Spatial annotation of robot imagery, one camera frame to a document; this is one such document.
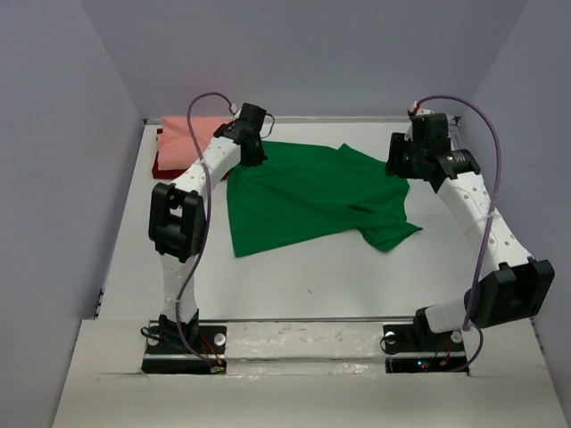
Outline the green t-shirt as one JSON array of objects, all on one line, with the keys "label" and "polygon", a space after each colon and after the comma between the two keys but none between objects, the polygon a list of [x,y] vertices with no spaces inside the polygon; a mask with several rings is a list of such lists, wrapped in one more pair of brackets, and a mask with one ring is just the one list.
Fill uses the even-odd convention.
[{"label": "green t-shirt", "polygon": [[356,230],[389,252],[420,231],[408,221],[409,183],[348,144],[338,148],[269,141],[257,167],[228,174],[233,251],[242,258]]}]

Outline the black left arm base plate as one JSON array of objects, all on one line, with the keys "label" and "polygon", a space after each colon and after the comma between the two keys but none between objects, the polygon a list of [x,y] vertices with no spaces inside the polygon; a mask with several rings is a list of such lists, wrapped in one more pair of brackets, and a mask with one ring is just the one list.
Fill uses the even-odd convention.
[{"label": "black left arm base plate", "polygon": [[149,375],[223,375],[227,372],[226,345],[228,328],[225,325],[200,326],[191,352],[176,333],[173,338],[159,334],[157,323],[143,326],[145,351],[141,370]]}]

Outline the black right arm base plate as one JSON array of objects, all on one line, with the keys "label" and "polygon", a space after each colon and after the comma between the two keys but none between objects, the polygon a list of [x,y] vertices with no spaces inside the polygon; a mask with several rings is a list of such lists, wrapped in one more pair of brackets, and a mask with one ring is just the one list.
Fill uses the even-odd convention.
[{"label": "black right arm base plate", "polygon": [[418,333],[413,324],[383,325],[379,341],[388,374],[431,374],[459,370],[468,362],[460,331]]}]

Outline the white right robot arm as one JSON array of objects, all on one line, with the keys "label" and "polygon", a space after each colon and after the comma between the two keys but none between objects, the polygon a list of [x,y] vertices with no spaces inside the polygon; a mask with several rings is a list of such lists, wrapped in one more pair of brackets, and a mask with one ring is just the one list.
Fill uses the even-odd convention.
[{"label": "white right robot arm", "polygon": [[536,259],[512,233],[472,153],[453,149],[446,114],[411,114],[409,130],[391,136],[385,173],[429,183],[476,255],[476,282],[464,296],[418,309],[409,331],[397,333],[398,340],[430,350],[465,322],[485,329],[539,313],[554,268]]}]

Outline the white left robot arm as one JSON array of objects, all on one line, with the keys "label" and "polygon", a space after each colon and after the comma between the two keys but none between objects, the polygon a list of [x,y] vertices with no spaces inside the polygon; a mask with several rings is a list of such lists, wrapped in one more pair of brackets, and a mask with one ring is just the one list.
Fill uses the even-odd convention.
[{"label": "white left robot arm", "polygon": [[230,121],[211,131],[202,148],[188,111],[186,125],[197,159],[181,176],[152,190],[148,234],[163,277],[163,306],[153,338],[176,351],[206,358],[196,346],[200,324],[194,273],[209,233],[211,193],[232,168],[257,167],[267,159],[261,130],[268,116],[265,109],[244,103]]}]

